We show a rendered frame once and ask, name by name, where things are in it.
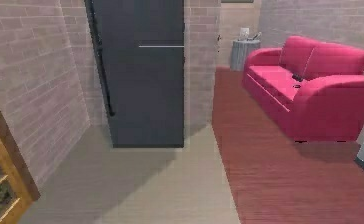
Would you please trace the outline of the wooden glazed door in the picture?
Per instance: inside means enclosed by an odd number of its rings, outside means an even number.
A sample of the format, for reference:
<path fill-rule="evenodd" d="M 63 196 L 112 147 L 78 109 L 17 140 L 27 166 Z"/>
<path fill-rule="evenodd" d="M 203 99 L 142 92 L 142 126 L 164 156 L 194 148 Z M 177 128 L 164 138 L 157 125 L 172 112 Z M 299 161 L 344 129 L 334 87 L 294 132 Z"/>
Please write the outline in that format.
<path fill-rule="evenodd" d="M 17 224 L 40 192 L 0 109 L 0 224 Z"/>

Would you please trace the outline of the dark grey fridge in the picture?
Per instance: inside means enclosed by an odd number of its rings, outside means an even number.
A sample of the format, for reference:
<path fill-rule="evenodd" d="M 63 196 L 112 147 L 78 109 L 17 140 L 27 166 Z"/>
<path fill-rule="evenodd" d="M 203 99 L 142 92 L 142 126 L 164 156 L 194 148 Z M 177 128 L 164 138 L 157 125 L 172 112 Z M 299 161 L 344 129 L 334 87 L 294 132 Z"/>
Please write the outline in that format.
<path fill-rule="evenodd" d="M 112 146 L 184 146 L 184 0 L 84 0 Z"/>

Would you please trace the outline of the pink sofa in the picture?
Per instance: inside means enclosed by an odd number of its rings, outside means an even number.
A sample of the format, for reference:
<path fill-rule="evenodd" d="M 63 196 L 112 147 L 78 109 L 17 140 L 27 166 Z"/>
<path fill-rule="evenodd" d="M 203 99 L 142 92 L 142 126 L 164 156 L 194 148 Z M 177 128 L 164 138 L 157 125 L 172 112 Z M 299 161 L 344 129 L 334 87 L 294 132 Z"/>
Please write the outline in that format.
<path fill-rule="evenodd" d="M 245 60 L 243 88 L 296 142 L 354 141 L 364 126 L 364 50 L 290 36 Z"/>

